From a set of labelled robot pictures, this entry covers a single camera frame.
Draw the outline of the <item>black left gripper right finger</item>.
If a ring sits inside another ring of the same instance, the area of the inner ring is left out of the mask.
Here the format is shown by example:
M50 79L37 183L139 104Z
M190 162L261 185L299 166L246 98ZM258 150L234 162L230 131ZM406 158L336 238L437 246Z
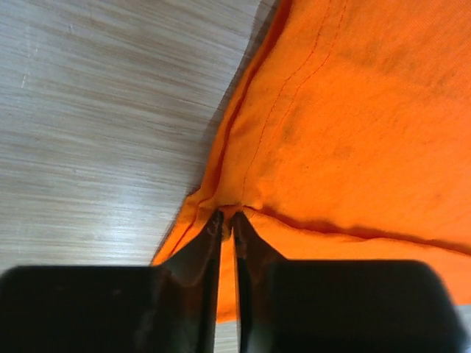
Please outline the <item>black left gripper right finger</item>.
M290 260L231 220L241 352L465 352L437 274L415 260Z

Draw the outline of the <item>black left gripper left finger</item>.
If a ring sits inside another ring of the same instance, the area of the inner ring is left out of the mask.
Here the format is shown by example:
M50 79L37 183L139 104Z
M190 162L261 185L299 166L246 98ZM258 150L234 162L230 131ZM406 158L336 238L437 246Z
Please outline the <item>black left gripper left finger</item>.
M1 275L3 352L212 352L222 225L160 265L25 265Z

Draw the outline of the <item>orange t shirt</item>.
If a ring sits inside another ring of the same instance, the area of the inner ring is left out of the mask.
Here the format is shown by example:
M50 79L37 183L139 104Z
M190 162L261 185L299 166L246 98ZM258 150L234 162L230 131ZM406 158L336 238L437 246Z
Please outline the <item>orange t shirt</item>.
M281 1L152 260L242 210L294 259L414 259L470 303L470 3Z

